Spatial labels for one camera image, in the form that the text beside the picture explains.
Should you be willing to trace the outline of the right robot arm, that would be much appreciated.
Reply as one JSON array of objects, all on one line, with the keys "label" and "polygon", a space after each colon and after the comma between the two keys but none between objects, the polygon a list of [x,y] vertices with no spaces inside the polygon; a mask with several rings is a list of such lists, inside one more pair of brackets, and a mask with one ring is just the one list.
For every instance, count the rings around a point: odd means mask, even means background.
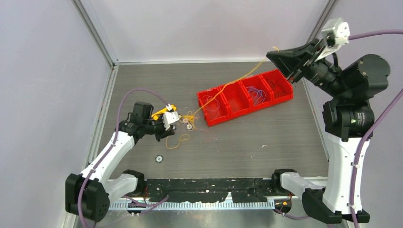
[{"label": "right robot arm", "polygon": [[327,185],[315,185],[293,169],[278,169],[272,174],[271,188],[278,195],[293,193],[309,217],[326,224],[367,223],[370,216],[361,205],[359,180],[361,159],[375,123],[369,101],[388,87],[390,65],[379,55],[367,54],[341,69],[337,57],[333,62],[320,58],[325,49],[324,41],[314,39],[266,55],[289,82],[305,78],[332,98],[323,104],[322,112],[332,144]]}]

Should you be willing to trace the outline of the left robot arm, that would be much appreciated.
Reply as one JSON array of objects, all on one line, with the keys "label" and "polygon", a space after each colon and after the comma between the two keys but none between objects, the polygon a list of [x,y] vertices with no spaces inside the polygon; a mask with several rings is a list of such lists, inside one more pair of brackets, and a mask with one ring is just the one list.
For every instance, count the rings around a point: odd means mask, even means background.
[{"label": "left robot arm", "polygon": [[70,174],[65,182],[65,210],[93,222],[100,222],[111,203],[131,193],[135,197],[145,193],[144,174],[125,170],[118,178],[109,178],[124,156],[145,135],[157,141],[174,135],[179,121],[176,107],[167,105],[152,114],[150,103],[136,102],[127,118],[118,123],[112,137],[97,157],[79,174]]}]

